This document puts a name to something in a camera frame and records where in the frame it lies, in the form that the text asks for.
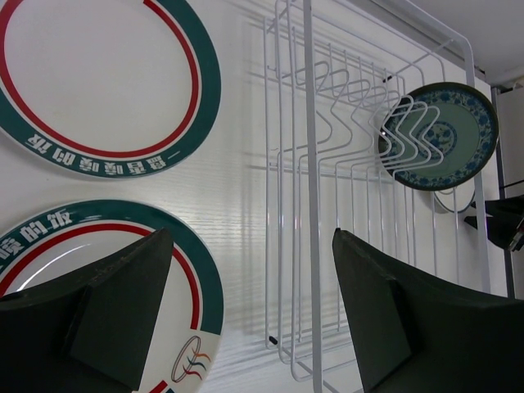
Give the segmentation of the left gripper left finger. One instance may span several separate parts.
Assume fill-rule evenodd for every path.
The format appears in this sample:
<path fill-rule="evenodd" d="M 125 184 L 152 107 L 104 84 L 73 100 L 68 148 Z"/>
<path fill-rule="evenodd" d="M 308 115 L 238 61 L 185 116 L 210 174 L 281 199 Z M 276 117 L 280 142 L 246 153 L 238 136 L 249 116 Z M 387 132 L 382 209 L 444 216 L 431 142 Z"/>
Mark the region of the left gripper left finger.
<path fill-rule="evenodd" d="M 166 229 L 1 299 L 3 392 L 139 389 L 171 265 Z"/>

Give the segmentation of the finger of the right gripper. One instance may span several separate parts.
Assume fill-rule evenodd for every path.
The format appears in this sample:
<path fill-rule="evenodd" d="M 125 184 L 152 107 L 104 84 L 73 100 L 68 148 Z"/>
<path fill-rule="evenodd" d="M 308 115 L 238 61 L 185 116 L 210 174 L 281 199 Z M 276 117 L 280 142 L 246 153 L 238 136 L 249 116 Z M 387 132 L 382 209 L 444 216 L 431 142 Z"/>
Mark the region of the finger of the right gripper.
<path fill-rule="evenodd" d="M 499 248 L 523 247 L 523 196 L 486 201 L 488 239 Z"/>

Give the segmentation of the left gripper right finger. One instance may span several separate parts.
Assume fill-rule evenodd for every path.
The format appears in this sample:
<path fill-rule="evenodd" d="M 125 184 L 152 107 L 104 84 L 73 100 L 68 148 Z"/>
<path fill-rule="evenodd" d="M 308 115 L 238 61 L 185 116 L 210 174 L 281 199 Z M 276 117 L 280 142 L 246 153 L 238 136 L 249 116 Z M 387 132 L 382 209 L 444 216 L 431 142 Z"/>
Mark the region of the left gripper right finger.
<path fill-rule="evenodd" d="M 332 252 L 365 391 L 522 391 L 521 300 L 445 281 L 343 229 Z"/>

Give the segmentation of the dark green patterned plate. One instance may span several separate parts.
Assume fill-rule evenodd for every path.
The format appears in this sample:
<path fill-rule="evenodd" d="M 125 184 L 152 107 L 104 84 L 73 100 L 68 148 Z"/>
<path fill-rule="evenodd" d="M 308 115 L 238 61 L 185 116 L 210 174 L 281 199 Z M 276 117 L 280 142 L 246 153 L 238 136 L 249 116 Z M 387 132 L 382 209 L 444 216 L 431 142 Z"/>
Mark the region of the dark green patterned plate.
<path fill-rule="evenodd" d="M 403 96 L 388 113 L 378 154 L 395 181 L 441 191 L 481 172 L 498 136 L 499 121 L 484 94 L 466 84 L 433 83 Z"/>

